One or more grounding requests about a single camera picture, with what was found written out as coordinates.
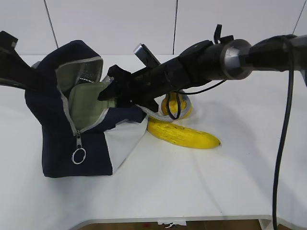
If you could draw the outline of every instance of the banana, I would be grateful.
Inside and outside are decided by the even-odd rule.
[[[166,102],[168,99],[168,95],[165,95],[165,98],[162,100],[161,103],[161,110],[162,113],[164,115],[168,115],[167,109],[166,109]],[[179,99],[180,99],[180,104],[181,104],[181,109],[185,109],[187,106],[186,101],[182,100],[182,95],[179,95]],[[176,113],[178,111],[178,105],[177,105],[177,99],[176,99],[176,93],[175,92],[171,92],[170,93],[170,99],[169,99],[169,110],[171,111],[172,114]],[[192,107],[190,108],[190,110],[187,112],[187,114],[183,117],[187,117],[189,116],[189,114],[192,112]]]
[[[195,129],[177,126],[169,122],[149,118],[147,130],[156,138],[195,149],[211,149],[221,143],[218,138]]]

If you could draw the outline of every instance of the bag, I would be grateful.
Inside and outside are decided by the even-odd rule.
[[[112,175],[145,133],[146,114],[135,105],[96,109],[100,114],[95,115],[94,123],[76,128],[68,97],[72,92],[71,101],[76,104],[82,97],[76,96],[74,85],[98,82],[102,65],[102,58],[82,41],[70,42],[36,64],[36,70],[46,78],[43,90],[25,90],[24,96],[42,126],[45,176]]]

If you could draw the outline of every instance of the navy blue bag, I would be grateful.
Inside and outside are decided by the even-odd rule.
[[[145,115],[136,106],[108,108],[94,125],[77,130],[57,81],[58,69],[67,63],[82,63],[76,72],[81,73],[80,79],[96,75],[99,80],[101,75],[101,57],[82,41],[58,48],[36,67],[46,78],[44,89],[26,90],[24,96],[42,126],[43,173],[47,177],[112,175],[145,133]],[[95,74],[86,70],[88,65]]]

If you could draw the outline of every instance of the white table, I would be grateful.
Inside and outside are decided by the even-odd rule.
[[[42,56],[23,58],[33,64]],[[134,56],[104,60],[104,74],[115,63],[130,71],[142,67]],[[258,72],[191,96],[194,111],[178,123],[215,134],[222,142],[215,149],[179,147],[147,132],[113,176],[51,179],[42,173],[41,127],[25,105],[24,91],[1,87],[0,229],[270,219],[286,88],[287,73]],[[278,217],[290,228],[307,228],[307,89],[300,74],[281,165]]]

